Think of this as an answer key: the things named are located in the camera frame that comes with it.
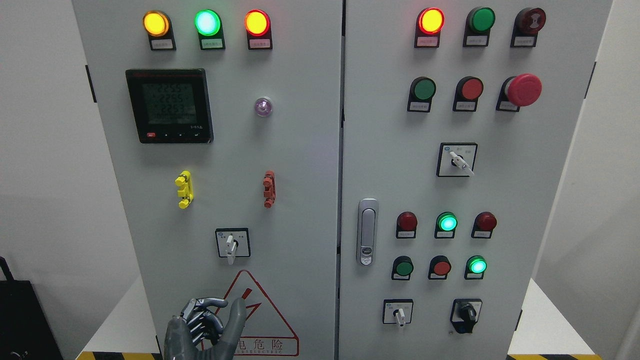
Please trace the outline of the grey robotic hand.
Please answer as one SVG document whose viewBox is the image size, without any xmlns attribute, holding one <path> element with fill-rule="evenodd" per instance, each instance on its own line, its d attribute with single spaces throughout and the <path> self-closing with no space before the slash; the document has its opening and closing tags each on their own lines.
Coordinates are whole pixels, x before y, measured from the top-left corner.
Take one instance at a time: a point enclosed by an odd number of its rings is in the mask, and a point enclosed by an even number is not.
<svg viewBox="0 0 640 360">
<path fill-rule="evenodd" d="M 231 360 L 242 336 L 247 310 L 245 299 L 236 298 L 227 324 L 209 307 L 224 308 L 228 301 L 220 298 L 192 298 L 180 316 L 167 324 L 164 340 L 165 360 Z"/>
</svg>

